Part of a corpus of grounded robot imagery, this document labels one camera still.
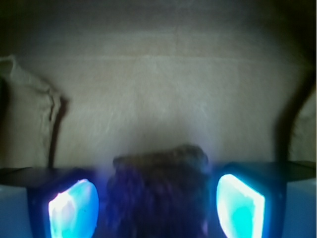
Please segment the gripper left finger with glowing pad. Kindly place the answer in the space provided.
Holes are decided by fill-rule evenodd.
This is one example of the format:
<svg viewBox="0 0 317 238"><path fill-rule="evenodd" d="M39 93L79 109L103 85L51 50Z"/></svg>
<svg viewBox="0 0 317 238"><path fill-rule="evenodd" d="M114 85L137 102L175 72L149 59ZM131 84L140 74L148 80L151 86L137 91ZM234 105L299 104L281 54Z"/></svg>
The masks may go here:
<svg viewBox="0 0 317 238"><path fill-rule="evenodd" d="M88 171L34 169L28 181L28 208L35 238L93 237L100 202Z"/></svg>

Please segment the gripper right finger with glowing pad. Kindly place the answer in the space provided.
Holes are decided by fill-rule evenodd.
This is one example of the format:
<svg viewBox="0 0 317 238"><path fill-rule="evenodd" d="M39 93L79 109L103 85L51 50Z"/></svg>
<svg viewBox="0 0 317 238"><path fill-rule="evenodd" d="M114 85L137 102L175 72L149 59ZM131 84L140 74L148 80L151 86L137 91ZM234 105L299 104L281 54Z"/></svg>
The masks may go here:
<svg viewBox="0 0 317 238"><path fill-rule="evenodd" d="M284 165L231 162L216 185L216 210L227 238L280 238L286 201Z"/></svg>

